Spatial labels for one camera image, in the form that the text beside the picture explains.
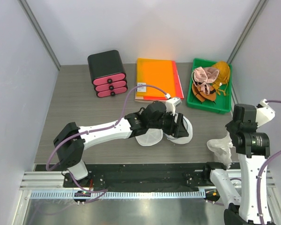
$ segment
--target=wooden table surface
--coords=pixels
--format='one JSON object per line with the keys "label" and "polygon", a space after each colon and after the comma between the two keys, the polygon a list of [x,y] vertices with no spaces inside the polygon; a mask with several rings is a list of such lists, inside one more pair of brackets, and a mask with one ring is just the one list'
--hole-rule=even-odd
{"label": "wooden table surface", "polygon": [[[124,65],[128,87],[136,84],[136,64]],[[185,99],[177,111],[189,119],[193,127],[193,138],[185,145],[174,144],[163,139],[151,147],[140,146],[135,138],[105,142],[86,150],[86,163],[186,163],[213,161],[214,155],[206,146],[210,139],[223,138],[225,125],[231,114],[219,115],[192,109],[186,106],[186,97],[192,69],[191,63],[178,63]],[[43,134],[38,147],[35,163],[46,163],[54,146],[53,139],[69,122],[78,126],[92,126],[118,119],[126,93],[115,97],[98,98],[91,83],[87,65],[62,66],[56,82],[54,94],[47,114]],[[138,111],[146,103],[129,97],[126,114]]]}

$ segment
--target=barcode sticker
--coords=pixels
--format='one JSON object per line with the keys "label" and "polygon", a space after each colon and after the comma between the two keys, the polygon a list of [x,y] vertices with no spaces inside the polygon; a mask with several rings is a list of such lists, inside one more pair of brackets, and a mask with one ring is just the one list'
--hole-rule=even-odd
{"label": "barcode sticker", "polygon": [[[137,83],[137,86],[139,86],[139,85],[144,85],[144,84],[146,84],[146,83],[138,82],[138,83]],[[138,92],[147,92],[147,87],[146,87],[146,86],[144,86],[144,87],[139,87],[139,88],[137,88],[137,91],[138,91]]]}

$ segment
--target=green plastic bin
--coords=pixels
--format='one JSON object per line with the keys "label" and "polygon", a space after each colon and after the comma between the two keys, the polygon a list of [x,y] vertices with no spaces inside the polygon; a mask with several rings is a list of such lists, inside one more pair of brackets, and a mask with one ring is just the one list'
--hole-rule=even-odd
{"label": "green plastic bin", "polygon": [[[195,68],[198,67],[210,67],[215,64],[215,61],[202,60],[202,59],[194,59],[192,64],[192,72]],[[201,109],[213,113],[225,114],[231,111],[231,89],[232,89],[232,66],[230,67],[230,80],[228,84],[223,84],[220,89],[224,90],[226,86],[226,96],[223,93],[221,95],[216,96],[215,103],[209,100],[205,100],[204,102],[200,102],[192,92],[192,78],[189,84],[188,94],[187,94],[187,106],[194,109]]]}

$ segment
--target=yellow hat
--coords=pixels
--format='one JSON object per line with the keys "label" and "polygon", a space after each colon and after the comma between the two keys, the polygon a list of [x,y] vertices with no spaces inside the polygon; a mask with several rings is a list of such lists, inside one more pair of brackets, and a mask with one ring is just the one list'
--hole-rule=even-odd
{"label": "yellow hat", "polygon": [[220,91],[222,91],[224,93],[224,95],[226,96],[226,88],[228,87],[228,85],[226,86],[225,90],[221,90],[220,86],[223,84],[228,84],[229,79],[230,79],[230,67],[224,61],[219,61],[219,62],[215,63],[212,67],[220,70],[220,73],[219,73],[216,81],[212,83],[212,86],[214,87],[214,89],[216,89],[216,93],[221,95]]}

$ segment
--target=white wall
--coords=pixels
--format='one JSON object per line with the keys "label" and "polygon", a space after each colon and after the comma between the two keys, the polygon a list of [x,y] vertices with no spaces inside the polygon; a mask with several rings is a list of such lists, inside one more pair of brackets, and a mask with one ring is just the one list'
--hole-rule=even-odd
{"label": "white wall", "polygon": [[0,225],[31,170],[57,69],[16,0],[0,0]]}
{"label": "white wall", "polygon": [[189,62],[227,60],[258,0],[28,0],[61,65],[120,51]]}
{"label": "white wall", "polygon": [[[281,100],[281,0],[269,1],[233,61],[233,86],[239,102]],[[281,105],[272,103],[276,117],[260,128],[270,137],[271,153],[281,150]],[[281,157],[270,164],[281,194]]]}

